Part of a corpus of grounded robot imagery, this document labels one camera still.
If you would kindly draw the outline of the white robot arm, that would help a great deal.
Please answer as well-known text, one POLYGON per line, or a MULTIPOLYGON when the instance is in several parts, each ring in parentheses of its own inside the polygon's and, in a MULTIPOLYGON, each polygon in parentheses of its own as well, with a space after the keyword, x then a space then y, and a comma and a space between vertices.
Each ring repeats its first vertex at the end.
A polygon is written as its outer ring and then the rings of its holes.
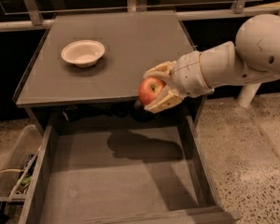
POLYGON ((280 11, 247 20, 234 42, 161 63, 143 75, 140 104, 151 113, 179 105, 185 98, 209 94, 226 85, 248 86, 248 105, 258 85, 280 79, 280 11))

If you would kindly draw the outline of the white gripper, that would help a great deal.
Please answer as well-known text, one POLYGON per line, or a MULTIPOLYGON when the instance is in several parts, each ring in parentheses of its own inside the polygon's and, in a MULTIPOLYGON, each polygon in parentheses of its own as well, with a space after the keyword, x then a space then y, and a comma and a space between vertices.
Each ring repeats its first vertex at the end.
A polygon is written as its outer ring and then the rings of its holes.
POLYGON ((213 91, 203 78, 199 51, 181 56, 177 61, 160 63, 143 74, 142 84, 162 89, 144 109, 156 114, 179 105, 186 95, 196 98, 213 91))

